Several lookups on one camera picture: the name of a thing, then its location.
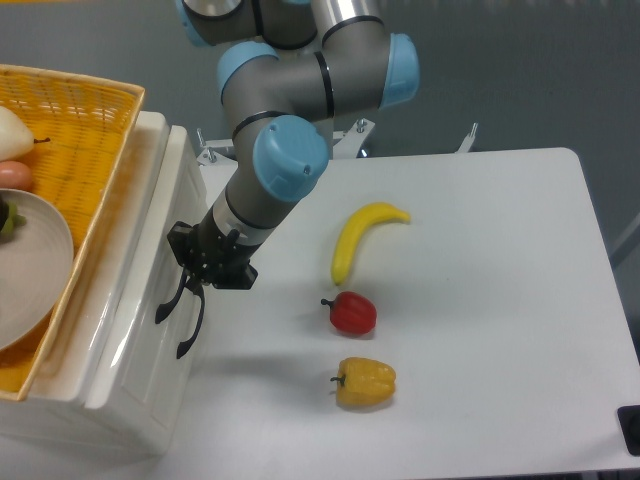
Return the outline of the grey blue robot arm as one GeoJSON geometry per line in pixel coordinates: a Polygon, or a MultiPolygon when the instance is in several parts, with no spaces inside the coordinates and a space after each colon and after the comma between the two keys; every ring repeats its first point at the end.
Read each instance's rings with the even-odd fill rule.
{"type": "Polygon", "coordinates": [[[374,1],[181,1],[190,39],[226,44],[219,100],[237,170],[196,225],[168,240],[179,286],[249,289],[250,259],[315,187],[330,150],[316,123],[412,99],[417,50],[387,30],[374,1]]]}

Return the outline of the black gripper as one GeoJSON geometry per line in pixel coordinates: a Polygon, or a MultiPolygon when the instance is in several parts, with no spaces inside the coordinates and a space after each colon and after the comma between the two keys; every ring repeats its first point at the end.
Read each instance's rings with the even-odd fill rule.
{"type": "Polygon", "coordinates": [[[258,277],[251,257],[269,236],[269,229],[245,223],[228,204],[214,204],[194,227],[177,221],[167,240],[177,263],[187,271],[181,275],[181,288],[201,300],[202,283],[216,289],[251,289],[258,277]]]}

